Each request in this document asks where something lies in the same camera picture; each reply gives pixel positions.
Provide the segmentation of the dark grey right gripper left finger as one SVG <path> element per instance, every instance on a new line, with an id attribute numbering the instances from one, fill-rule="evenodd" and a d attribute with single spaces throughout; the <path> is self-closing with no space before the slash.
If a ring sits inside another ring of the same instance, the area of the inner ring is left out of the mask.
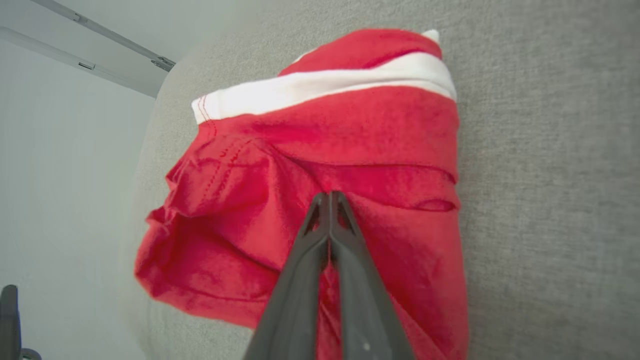
<path id="1" fill-rule="evenodd" d="M 329 196 L 314 196 L 244 355 L 315 360 L 320 275 L 329 262 Z"/>

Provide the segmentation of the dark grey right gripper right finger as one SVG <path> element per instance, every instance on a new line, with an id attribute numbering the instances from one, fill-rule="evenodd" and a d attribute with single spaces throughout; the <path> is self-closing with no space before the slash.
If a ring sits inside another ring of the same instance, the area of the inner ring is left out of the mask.
<path id="1" fill-rule="evenodd" d="M 330 257 L 339 276 L 342 357 L 416 358 L 346 195 L 330 193 Z"/>

